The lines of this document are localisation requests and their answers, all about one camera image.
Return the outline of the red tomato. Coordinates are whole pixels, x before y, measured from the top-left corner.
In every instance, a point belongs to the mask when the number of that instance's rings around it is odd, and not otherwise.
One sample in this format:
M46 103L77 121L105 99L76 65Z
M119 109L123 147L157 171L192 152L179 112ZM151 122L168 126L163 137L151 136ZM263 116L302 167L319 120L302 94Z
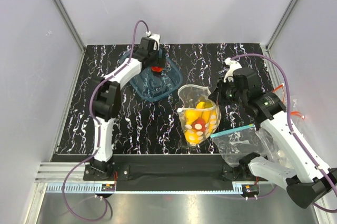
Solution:
M151 68L152 72L154 73L161 73L163 71L163 68L160 68L160 67L152 67Z

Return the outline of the yellow banana bunch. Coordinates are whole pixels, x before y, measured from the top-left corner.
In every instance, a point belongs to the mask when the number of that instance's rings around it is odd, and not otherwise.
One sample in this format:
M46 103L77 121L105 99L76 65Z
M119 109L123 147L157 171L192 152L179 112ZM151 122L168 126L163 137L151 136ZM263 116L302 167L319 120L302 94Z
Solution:
M201 117L206 122L206 129L209 132L213 131L217 125L218 112L217 107L211 101L201 101L198 103L197 108L203 109Z

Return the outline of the white dotted zip bag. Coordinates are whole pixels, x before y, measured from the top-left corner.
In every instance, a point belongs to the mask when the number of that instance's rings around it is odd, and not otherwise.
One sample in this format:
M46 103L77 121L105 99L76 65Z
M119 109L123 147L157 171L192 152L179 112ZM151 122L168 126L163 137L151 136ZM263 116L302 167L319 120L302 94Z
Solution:
M187 84L177 91L183 107L177 109L179 120L189 147L206 141L218 128L221 112L218 105L209 99L208 87Z

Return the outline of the red pepper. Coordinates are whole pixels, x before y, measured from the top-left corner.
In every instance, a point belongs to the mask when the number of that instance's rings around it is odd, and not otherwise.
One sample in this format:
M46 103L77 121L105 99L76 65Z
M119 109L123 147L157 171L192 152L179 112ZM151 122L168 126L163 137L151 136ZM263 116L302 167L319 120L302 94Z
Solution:
M203 118L198 118L192 123L192 128L196 131L205 132L206 131L206 122Z

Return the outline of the yellow lemon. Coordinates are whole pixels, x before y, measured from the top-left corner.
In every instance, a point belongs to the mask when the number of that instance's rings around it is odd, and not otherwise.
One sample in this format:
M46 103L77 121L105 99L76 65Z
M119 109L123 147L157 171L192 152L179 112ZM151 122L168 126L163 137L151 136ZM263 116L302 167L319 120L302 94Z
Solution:
M197 132L194 132L192 130L187 130L185 133L185 139L189 144L199 144L204 140L203 136L199 136Z

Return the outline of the small yellow fruit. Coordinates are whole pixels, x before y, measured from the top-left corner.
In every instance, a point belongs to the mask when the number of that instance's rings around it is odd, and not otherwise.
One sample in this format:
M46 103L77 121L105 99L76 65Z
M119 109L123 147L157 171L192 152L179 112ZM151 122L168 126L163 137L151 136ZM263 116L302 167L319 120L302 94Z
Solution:
M186 124L191 125L195 120L201 117L202 112L198 110L188 109L185 111Z

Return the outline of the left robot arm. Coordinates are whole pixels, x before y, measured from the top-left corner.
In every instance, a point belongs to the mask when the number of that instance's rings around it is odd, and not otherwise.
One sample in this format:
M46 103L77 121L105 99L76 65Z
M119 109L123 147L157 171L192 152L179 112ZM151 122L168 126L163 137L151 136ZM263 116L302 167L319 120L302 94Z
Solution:
M103 180L110 179L114 172L112 164L112 131L114 118L122 104L121 90L135 76L150 68L164 68L166 58L160 50L160 35L141 38L129 56L113 72L97 82L90 98L90 114L94 122L94 151L90 168Z

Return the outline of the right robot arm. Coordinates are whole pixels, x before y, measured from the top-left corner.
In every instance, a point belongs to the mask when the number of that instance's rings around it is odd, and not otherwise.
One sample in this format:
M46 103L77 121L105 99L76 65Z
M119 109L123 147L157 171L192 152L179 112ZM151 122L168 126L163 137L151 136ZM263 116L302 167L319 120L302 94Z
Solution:
M279 97L262 90L254 70L244 67L227 72L218 79L209 99L221 106L241 105L254 119L256 130L268 132L292 165L286 168L252 152L242 157L235 167L243 179L266 179L286 190L292 201L303 209L336 188L336 168L327 165L309 146Z

